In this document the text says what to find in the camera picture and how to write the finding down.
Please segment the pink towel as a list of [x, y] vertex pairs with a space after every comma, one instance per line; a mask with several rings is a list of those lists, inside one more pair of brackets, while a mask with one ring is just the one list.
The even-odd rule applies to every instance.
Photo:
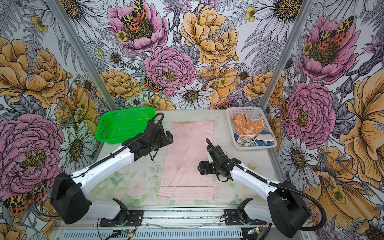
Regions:
[[173, 122], [174, 142], [167, 147], [158, 198], [175, 201], [213, 199], [213, 176], [201, 175], [200, 162], [208, 161], [206, 139], [214, 137], [213, 121]]

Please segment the white plastic basket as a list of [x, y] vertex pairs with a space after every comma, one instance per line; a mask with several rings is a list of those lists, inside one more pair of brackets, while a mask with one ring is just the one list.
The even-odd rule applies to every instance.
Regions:
[[259, 107], [232, 107], [226, 110], [230, 133], [239, 152], [275, 148], [278, 141]]

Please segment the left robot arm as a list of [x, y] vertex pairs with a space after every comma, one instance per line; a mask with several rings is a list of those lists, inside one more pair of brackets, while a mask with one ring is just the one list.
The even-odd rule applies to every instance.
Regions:
[[173, 142], [173, 135], [161, 123], [148, 122], [143, 133], [123, 142], [103, 159], [72, 174], [59, 174], [50, 197], [52, 207], [68, 225], [86, 218], [106, 219], [118, 226], [125, 224], [129, 215], [122, 201], [92, 198], [91, 191], [123, 167]]

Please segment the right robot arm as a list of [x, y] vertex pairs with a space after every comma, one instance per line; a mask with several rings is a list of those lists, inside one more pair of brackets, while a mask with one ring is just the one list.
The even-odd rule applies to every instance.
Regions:
[[258, 203], [253, 198], [245, 199], [234, 214], [225, 214], [230, 220], [237, 218], [243, 225], [253, 222], [274, 225], [284, 236], [292, 238], [298, 231], [311, 231], [305, 226], [311, 213], [303, 200], [302, 192], [285, 181], [272, 181], [249, 169], [238, 159], [230, 159], [220, 146], [208, 143], [208, 161], [200, 162], [198, 171], [201, 175], [224, 177], [226, 181], [241, 184], [259, 197], [265, 203]]

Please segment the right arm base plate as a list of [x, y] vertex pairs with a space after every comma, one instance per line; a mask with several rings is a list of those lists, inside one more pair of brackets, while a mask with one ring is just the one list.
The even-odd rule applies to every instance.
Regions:
[[245, 211], [238, 209], [224, 209], [224, 216], [221, 221], [224, 221], [226, 226], [261, 226], [267, 224], [265, 221], [251, 220]]

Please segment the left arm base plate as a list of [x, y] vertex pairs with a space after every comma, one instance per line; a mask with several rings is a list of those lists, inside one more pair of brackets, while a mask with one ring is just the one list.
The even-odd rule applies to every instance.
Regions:
[[100, 227], [140, 227], [142, 225], [144, 211], [143, 210], [126, 210], [120, 211], [118, 215], [112, 219], [101, 219]]

